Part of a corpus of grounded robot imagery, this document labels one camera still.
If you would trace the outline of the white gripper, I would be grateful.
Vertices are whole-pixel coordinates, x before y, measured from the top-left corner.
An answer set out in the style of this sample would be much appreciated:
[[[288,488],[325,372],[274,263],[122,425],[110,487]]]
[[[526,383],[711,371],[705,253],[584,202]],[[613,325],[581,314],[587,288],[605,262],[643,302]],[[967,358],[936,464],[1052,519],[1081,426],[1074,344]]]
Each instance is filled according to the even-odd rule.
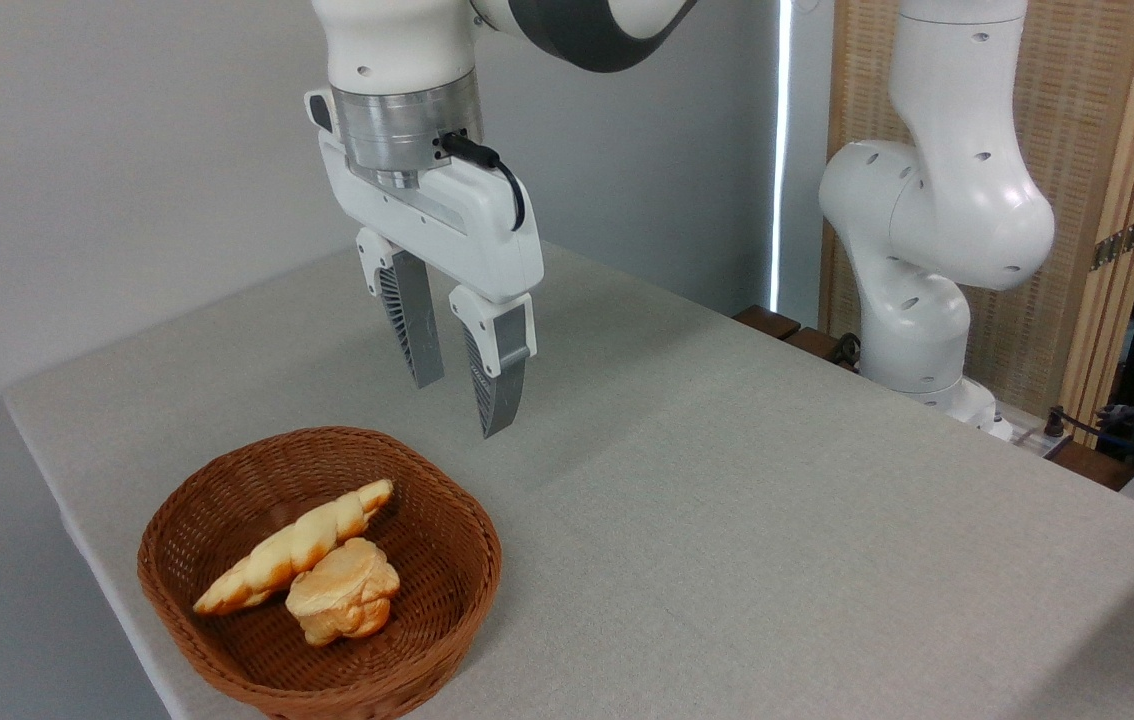
[[[357,232],[363,278],[418,388],[445,376],[426,264],[459,282],[449,305],[465,333],[483,437],[494,437],[516,418],[526,363],[536,355],[528,291],[544,265],[530,200],[518,205],[503,173],[465,160],[424,170],[415,188],[376,183],[349,163],[335,135],[331,91],[308,92],[306,104],[335,200],[367,227]]]

